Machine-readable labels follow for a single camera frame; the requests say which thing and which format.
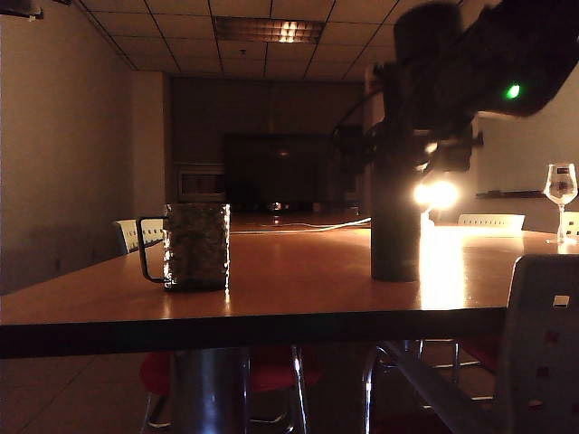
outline metal pole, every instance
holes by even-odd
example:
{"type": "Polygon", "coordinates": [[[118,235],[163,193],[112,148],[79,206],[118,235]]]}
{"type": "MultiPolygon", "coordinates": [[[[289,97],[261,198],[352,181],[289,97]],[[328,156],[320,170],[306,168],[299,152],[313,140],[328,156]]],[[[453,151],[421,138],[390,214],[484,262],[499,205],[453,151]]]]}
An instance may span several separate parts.
{"type": "Polygon", "coordinates": [[[171,432],[247,434],[247,348],[176,351],[171,372],[171,432]]]}

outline black cable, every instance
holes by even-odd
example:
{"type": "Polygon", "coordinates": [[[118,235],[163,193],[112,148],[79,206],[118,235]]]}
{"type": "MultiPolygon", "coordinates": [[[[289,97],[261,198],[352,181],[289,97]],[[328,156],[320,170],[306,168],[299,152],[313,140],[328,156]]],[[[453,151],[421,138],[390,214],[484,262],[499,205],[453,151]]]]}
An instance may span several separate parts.
{"type": "Polygon", "coordinates": [[[379,88],[379,89],[371,91],[367,95],[364,95],[364,97],[362,99],[360,99],[350,110],[348,110],[346,112],[346,114],[336,123],[336,126],[334,127],[334,129],[332,129],[332,132],[330,133],[330,135],[333,137],[334,134],[336,134],[336,130],[338,129],[338,127],[340,127],[346,121],[346,119],[348,119],[350,116],[352,116],[356,112],[356,110],[358,110],[360,108],[360,106],[362,106],[362,104],[364,104],[366,101],[368,101],[374,95],[380,93],[381,91],[382,91],[382,88],[379,88]]]}

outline floor tile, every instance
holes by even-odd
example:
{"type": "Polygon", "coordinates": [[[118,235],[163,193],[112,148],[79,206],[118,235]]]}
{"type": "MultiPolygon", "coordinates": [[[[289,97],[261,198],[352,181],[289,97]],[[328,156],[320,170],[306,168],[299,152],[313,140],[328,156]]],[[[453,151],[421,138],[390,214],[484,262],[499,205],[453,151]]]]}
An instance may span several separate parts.
{"type": "Polygon", "coordinates": [[[137,383],[73,382],[21,434],[138,433],[145,405],[137,383]]]}
{"type": "Polygon", "coordinates": [[[138,369],[145,354],[97,355],[76,382],[139,382],[138,369]]]}
{"type": "Polygon", "coordinates": [[[6,386],[0,391],[0,432],[19,432],[38,416],[61,390],[60,384],[6,386]]]}
{"type": "Polygon", "coordinates": [[[93,355],[80,355],[0,360],[0,386],[64,385],[93,358],[93,355]]]}

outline metal mug handle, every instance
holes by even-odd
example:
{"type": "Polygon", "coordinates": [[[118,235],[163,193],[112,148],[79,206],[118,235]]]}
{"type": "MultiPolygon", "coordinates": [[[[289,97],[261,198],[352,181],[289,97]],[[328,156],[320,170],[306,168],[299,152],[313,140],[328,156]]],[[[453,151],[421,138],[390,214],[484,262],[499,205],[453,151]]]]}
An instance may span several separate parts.
{"type": "Polygon", "coordinates": [[[138,256],[141,258],[141,270],[143,271],[143,276],[146,279],[150,280],[151,282],[155,283],[165,283],[165,278],[152,278],[150,274],[148,274],[148,266],[147,266],[147,254],[145,253],[145,240],[143,239],[143,226],[141,222],[144,220],[154,220],[154,219],[164,219],[166,220],[167,217],[165,215],[159,217],[139,217],[136,221],[137,224],[137,240],[138,240],[138,256]]]}

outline wooden table top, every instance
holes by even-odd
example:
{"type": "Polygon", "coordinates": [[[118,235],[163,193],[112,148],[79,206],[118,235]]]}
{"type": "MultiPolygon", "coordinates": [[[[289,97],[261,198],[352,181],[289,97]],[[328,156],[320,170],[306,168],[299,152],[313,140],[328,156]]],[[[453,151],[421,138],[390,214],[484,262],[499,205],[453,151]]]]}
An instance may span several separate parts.
{"type": "MultiPolygon", "coordinates": [[[[370,277],[369,229],[234,233],[228,294],[167,293],[135,252],[2,296],[0,357],[494,331],[517,257],[579,253],[552,237],[437,227],[422,237],[420,281],[393,283],[370,277]]],[[[149,248],[152,270],[161,252],[149,248]]]]}

